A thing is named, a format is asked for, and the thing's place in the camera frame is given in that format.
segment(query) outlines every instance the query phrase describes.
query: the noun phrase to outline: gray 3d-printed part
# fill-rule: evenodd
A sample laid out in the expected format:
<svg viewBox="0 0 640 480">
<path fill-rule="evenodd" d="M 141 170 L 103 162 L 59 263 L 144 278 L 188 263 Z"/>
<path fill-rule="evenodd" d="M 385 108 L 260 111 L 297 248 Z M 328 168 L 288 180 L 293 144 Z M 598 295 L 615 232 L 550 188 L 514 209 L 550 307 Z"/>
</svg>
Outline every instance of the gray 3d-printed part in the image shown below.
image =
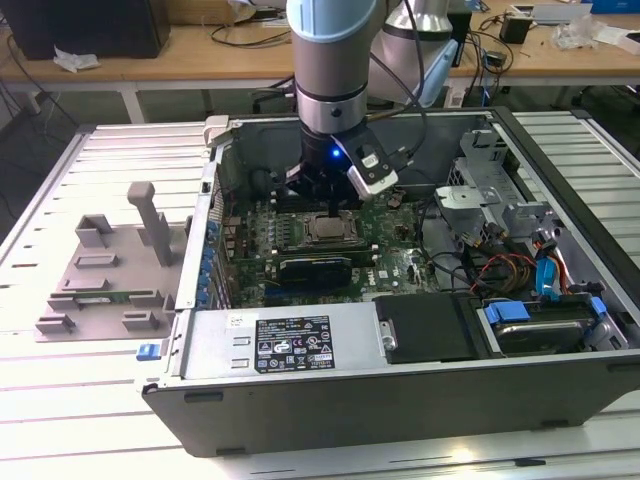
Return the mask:
<svg viewBox="0 0 640 480">
<path fill-rule="evenodd" d="M 76 235 L 86 248 L 104 247 L 102 235 L 112 232 L 113 229 L 104 215 L 85 215 L 76 227 Z"/>
<path fill-rule="evenodd" d="M 69 334 L 75 327 L 66 313 L 51 313 L 43 315 L 36 323 L 36 328 L 43 334 L 63 333 Z"/>
<path fill-rule="evenodd" d="M 104 255 L 82 255 L 75 261 L 76 268 L 109 268 L 118 264 L 118 257 L 113 253 Z"/>
<path fill-rule="evenodd" d="M 158 290 L 149 292 L 146 295 L 131 295 L 129 298 L 131 305 L 136 308 L 152 308 L 164 305 L 164 298 L 162 298 Z"/>
<path fill-rule="evenodd" d="M 122 324 L 128 331 L 157 330 L 160 322 L 150 311 L 124 312 Z"/>
<path fill-rule="evenodd" d="M 80 305 L 73 297 L 56 297 L 49 298 L 47 303 L 54 311 L 80 310 Z"/>
<path fill-rule="evenodd" d="M 154 194 L 155 188 L 151 182 L 134 182 L 127 192 L 127 200 L 138 209 L 158 262 L 163 267 L 167 267 L 172 261 L 169 226 L 164 216 L 162 218 L 158 216 L 156 207 L 153 205 Z"/>
<path fill-rule="evenodd" d="M 94 292 L 108 289 L 109 282 L 106 278 L 67 279 L 61 288 L 65 292 Z"/>
<path fill-rule="evenodd" d="M 175 318 L 172 310 L 187 243 L 182 225 L 170 228 L 169 232 L 174 255 L 174 262 L 169 267 L 159 265 L 154 249 L 143 245 L 136 227 L 117 227 L 112 233 L 101 235 L 104 247 L 85 248 L 82 244 L 78 245 L 55 290 L 58 295 L 64 294 L 49 298 L 50 308 L 45 314 L 45 317 L 50 314 L 67 314 L 76 327 L 71 333 L 66 330 L 62 332 L 60 328 L 45 328 L 46 333 L 35 329 L 36 341 L 148 339 L 169 335 Z M 91 255 L 115 255 L 118 262 L 115 267 L 77 268 L 79 257 Z M 96 278 L 106 279 L 109 288 L 75 292 L 65 292 L 62 289 L 68 280 L 94 281 Z M 140 308 L 134 302 L 137 305 L 142 302 L 147 306 Z M 158 321 L 157 329 L 127 330 L 122 323 L 124 312 L 138 308 L 153 313 Z"/>
</svg>

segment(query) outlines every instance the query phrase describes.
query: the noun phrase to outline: wooden table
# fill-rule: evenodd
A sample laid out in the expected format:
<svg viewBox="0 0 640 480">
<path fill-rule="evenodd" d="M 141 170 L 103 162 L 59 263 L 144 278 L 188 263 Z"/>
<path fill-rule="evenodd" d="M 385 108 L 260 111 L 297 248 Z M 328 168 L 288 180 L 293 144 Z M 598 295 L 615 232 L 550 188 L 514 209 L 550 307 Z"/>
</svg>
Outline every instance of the wooden table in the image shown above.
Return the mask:
<svg viewBox="0 0 640 480">
<path fill-rule="evenodd" d="M 491 15 L 504 11 L 512 2 L 489 0 L 490 13 L 475 14 L 473 26 Z M 640 28 L 640 15 L 597 16 L 608 25 Z M 553 27 L 537 27 L 529 32 L 526 42 L 513 46 L 514 63 L 501 79 L 501 85 L 569 86 L 640 84 L 640 56 L 606 44 L 597 49 L 560 51 L 551 44 Z M 249 50 L 215 44 L 208 35 L 209 27 L 174 26 L 171 38 L 158 58 L 136 60 L 100 59 L 102 66 L 77 74 L 62 70 L 52 61 L 27 61 L 28 72 L 48 91 L 117 91 L 120 92 L 133 123 L 145 121 L 138 94 L 143 90 L 209 90 L 256 88 L 267 86 L 293 72 L 292 47 Z M 248 42 L 282 32 L 278 28 L 239 27 L 228 34 L 234 42 Z M 488 33 L 497 35 L 499 26 Z M 5 42 L 0 42 L 0 58 L 8 55 Z M 490 39 L 483 47 L 501 49 Z M 471 83 L 476 65 L 475 55 L 466 49 L 462 64 L 451 70 L 447 81 L 446 106 L 460 107 L 466 88 Z M 36 90 L 12 61 L 3 62 L 0 77 L 12 91 Z"/>
<path fill-rule="evenodd" d="M 474 14 L 472 28 L 505 11 L 513 1 L 490 0 L 488 13 Z M 534 0 L 527 3 L 553 3 L 553 0 Z M 640 29 L 640 15 L 595 15 L 598 21 L 612 27 Z M 571 86 L 571 85 L 627 85 L 640 83 L 640 56 L 633 56 L 621 48 L 599 43 L 595 49 L 583 48 L 562 51 L 551 43 L 555 27 L 538 26 L 527 35 L 523 45 L 510 45 L 514 52 L 511 69 L 500 79 L 501 85 L 510 86 Z M 486 30 L 498 36 L 500 25 Z M 484 37 L 485 49 L 506 49 Z M 475 72 L 476 58 L 473 49 L 466 48 L 460 67 L 449 74 L 447 106 L 461 106 L 462 97 Z"/>
</svg>

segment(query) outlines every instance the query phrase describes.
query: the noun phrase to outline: black box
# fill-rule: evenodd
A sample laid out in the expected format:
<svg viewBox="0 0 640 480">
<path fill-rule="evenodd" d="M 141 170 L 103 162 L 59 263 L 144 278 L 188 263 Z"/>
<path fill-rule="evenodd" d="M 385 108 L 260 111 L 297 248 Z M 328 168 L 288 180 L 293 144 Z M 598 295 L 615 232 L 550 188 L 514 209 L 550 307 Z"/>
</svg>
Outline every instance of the black box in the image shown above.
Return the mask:
<svg viewBox="0 0 640 480">
<path fill-rule="evenodd" d="M 464 0 L 451 0 L 449 2 L 447 17 L 453 27 L 451 38 L 458 42 L 458 50 L 456 50 L 456 56 L 452 64 L 452 66 L 457 67 L 462 60 L 464 42 L 469 32 L 469 25 L 471 24 L 471 10 L 467 7 Z"/>
<path fill-rule="evenodd" d="M 533 19 L 531 17 L 513 17 L 505 15 L 500 29 L 500 40 L 504 43 L 522 45 L 527 38 Z"/>
<path fill-rule="evenodd" d="M 29 60 L 78 55 L 154 58 L 169 38 L 165 0 L 0 0 L 18 47 Z"/>
</svg>

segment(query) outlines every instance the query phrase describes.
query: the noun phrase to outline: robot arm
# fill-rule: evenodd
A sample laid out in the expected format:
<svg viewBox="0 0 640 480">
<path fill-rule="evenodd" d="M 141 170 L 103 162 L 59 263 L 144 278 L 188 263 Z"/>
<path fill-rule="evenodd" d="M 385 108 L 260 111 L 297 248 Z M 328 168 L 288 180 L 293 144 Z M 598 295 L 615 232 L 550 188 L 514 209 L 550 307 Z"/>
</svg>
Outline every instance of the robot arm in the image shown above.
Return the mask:
<svg viewBox="0 0 640 480">
<path fill-rule="evenodd" d="M 282 6 L 282 0 L 241 0 Z M 420 101 L 433 103 L 447 77 L 456 44 L 449 41 L 448 0 L 288 0 L 292 30 L 302 158 L 287 174 L 301 195 L 329 203 L 369 199 L 398 181 L 404 162 L 384 151 L 367 127 L 367 92 L 410 103 L 407 95 L 374 62 L 376 56 L 416 94 L 415 32 L 418 25 L 425 64 Z"/>
</svg>

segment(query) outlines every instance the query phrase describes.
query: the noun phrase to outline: open computer chassis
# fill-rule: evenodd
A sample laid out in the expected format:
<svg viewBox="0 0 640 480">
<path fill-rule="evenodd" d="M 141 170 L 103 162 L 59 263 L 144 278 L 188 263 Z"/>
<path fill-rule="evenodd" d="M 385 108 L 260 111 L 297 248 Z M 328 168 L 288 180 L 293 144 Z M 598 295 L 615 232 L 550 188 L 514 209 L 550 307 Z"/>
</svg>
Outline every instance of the open computer chassis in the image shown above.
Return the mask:
<svg viewBox="0 0 640 480">
<path fill-rule="evenodd" d="M 420 127 L 372 126 L 388 151 Z M 274 187 L 299 156 L 296 118 L 235 119 L 214 140 L 163 374 L 143 389 L 189 453 L 575 426 L 640 385 L 640 271 L 540 147 L 499 108 L 433 112 L 427 128 L 399 189 L 331 221 Z M 421 211 L 427 257 L 508 234 L 539 262 L 538 238 L 571 291 L 538 263 L 517 298 L 479 298 L 411 244 Z"/>
</svg>

